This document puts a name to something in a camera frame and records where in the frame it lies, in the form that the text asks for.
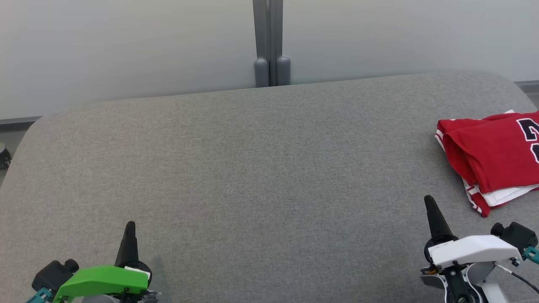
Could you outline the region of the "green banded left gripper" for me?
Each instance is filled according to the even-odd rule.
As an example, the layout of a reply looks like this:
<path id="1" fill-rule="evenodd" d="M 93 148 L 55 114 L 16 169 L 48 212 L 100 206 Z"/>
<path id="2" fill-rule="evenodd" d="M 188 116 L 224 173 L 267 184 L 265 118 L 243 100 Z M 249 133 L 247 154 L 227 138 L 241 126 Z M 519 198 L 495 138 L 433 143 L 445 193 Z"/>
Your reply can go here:
<path id="1" fill-rule="evenodd" d="M 139 259 L 136 224 L 129 221 L 114 266 L 87 267 L 63 284 L 53 303 L 159 303 L 160 292 L 149 289 L 152 271 Z"/>

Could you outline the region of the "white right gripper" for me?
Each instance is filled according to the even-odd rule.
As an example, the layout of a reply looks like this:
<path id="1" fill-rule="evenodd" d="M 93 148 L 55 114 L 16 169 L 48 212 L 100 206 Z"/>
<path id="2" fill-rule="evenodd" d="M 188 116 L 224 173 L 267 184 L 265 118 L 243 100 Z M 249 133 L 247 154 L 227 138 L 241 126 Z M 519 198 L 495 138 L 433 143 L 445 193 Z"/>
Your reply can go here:
<path id="1" fill-rule="evenodd" d="M 523 261 L 517 247 L 493 235 L 475 235 L 462 239 L 456 237 L 448 226 L 435 199 L 426 195 L 424 203 L 431 238 L 426 245 L 430 267 L 421 270 L 423 275 L 440 274 L 451 266 L 467 266 L 472 263 L 497 262 L 516 259 Z"/>

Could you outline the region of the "black floor fitting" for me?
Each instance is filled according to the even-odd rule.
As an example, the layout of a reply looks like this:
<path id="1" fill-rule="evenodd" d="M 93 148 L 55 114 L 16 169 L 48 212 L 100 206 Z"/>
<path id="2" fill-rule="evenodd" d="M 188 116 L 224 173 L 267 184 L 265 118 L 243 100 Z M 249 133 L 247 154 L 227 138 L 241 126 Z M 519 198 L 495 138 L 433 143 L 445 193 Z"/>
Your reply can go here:
<path id="1" fill-rule="evenodd" d="M 6 170 L 11 165 L 12 157 L 4 142 L 0 142 L 0 170 Z"/>

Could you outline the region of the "grey metal support post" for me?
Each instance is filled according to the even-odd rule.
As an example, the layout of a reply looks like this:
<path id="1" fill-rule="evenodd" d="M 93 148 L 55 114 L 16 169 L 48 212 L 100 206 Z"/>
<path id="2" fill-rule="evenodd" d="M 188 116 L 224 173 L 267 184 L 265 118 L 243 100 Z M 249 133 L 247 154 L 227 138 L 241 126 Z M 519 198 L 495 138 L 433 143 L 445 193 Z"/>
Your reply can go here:
<path id="1" fill-rule="evenodd" d="M 283 0 L 252 0 L 257 88 L 291 84 L 291 60 L 283 55 Z"/>

